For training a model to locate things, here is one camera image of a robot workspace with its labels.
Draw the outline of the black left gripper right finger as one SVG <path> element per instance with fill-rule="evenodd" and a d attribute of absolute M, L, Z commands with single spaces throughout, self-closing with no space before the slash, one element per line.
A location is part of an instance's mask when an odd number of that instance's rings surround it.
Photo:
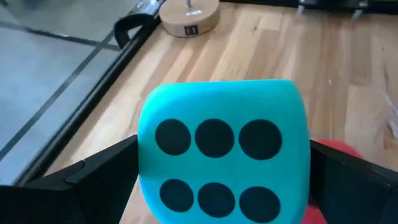
<path fill-rule="evenodd" d="M 310 197 L 328 224 L 398 224 L 398 172 L 310 141 Z"/>

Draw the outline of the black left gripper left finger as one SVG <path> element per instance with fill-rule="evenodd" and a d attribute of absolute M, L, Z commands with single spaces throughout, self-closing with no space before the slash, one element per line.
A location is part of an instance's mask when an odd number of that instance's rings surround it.
<path fill-rule="evenodd" d="M 133 135 L 22 186 L 0 185 L 0 224 L 118 224 L 138 173 Z"/>

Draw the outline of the large red foam die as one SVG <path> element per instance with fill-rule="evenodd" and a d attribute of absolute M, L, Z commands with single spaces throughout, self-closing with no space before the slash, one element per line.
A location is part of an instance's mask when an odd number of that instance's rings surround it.
<path fill-rule="evenodd" d="M 362 159 L 362 155 L 353 147 L 343 141 L 335 139 L 318 139 L 316 142 L 324 144 L 328 147 L 334 148 L 341 152 L 345 152 L 354 157 Z M 310 198 L 306 207 L 305 215 L 302 224 L 328 224 L 322 215 L 316 203 Z"/>

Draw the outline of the large turquoise foam die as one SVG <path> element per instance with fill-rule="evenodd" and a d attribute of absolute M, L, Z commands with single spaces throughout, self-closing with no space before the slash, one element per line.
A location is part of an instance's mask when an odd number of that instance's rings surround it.
<path fill-rule="evenodd" d="M 137 133 L 139 183 L 161 224 L 301 224 L 310 138 L 292 81 L 158 86 Z"/>

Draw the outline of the white shade wooden base lamp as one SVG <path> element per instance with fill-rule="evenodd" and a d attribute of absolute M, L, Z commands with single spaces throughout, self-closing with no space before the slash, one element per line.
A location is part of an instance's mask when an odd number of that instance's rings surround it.
<path fill-rule="evenodd" d="M 159 10 L 164 29 L 174 37 L 194 37 L 220 21 L 220 0 L 165 0 Z"/>

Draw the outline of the black aluminium table frame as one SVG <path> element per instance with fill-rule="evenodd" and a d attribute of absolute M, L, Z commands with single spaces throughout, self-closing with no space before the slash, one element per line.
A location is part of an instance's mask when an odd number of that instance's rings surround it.
<path fill-rule="evenodd" d="M 131 134 L 158 85 L 288 78 L 298 86 L 313 138 L 338 139 L 367 160 L 398 171 L 398 139 L 388 125 L 398 107 L 398 15 L 344 14 L 287 7 L 221 4 L 216 29 L 192 39 L 158 26 L 104 95 L 87 100 L 83 122 L 61 142 L 49 174 Z"/>

